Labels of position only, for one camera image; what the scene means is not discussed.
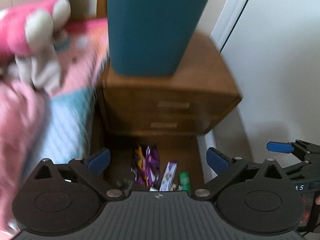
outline drawer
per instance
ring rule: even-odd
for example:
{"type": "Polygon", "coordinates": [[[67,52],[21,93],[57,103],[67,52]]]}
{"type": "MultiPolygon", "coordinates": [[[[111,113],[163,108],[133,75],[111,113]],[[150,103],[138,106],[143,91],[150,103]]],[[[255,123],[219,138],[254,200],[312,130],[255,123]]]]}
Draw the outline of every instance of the drawer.
{"type": "Polygon", "coordinates": [[[107,110],[107,116],[111,133],[131,136],[203,134],[211,128],[212,123],[211,120],[179,118],[169,114],[115,114],[107,110]]]}
{"type": "Polygon", "coordinates": [[[107,108],[114,112],[190,114],[216,119],[235,99],[233,95],[189,91],[105,88],[107,108]]]}

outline pink blanket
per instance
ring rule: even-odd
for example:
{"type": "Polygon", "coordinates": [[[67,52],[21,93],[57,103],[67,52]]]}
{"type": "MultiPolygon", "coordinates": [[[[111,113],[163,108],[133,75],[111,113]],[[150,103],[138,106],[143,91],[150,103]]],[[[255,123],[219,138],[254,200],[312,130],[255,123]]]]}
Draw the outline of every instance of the pink blanket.
{"type": "Polygon", "coordinates": [[[29,85],[0,81],[0,230],[13,217],[12,201],[44,110],[44,98],[29,85]]]}

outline white wall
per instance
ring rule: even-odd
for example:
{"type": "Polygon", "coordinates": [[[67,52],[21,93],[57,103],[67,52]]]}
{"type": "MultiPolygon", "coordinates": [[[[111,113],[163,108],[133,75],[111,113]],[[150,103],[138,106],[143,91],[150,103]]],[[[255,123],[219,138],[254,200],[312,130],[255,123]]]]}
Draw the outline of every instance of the white wall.
{"type": "Polygon", "coordinates": [[[255,161],[298,161],[268,152],[268,141],[320,144],[320,0],[249,0],[222,56],[255,161]]]}
{"type": "Polygon", "coordinates": [[[210,36],[225,3],[226,0],[208,0],[197,29],[210,36]]]}

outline stuffed animal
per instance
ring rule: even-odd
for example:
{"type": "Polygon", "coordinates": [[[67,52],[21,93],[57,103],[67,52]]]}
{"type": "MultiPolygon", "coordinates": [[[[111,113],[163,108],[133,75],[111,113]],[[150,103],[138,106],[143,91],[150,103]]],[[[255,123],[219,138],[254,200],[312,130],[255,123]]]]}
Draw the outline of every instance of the stuffed animal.
{"type": "Polygon", "coordinates": [[[0,61],[38,54],[70,18],[69,0],[41,0],[0,10],[0,61]]]}
{"type": "Polygon", "coordinates": [[[61,66],[53,36],[64,37],[60,30],[69,18],[69,0],[40,0],[0,10],[0,76],[19,78],[48,94],[58,89],[61,66]]]}

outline candy wrapper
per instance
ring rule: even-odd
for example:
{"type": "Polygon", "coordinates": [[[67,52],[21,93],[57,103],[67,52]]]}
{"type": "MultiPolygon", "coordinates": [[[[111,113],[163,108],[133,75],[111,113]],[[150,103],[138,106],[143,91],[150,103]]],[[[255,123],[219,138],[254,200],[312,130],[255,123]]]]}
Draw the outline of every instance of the candy wrapper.
{"type": "Polygon", "coordinates": [[[139,146],[134,151],[132,169],[137,184],[154,187],[160,174],[159,154],[155,146],[139,146]]]}
{"type": "Polygon", "coordinates": [[[168,162],[159,191],[171,190],[171,186],[172,186],[172,182],[173,182],[176,170],[177,170],[177,164],[175,162],[168,162]]]}

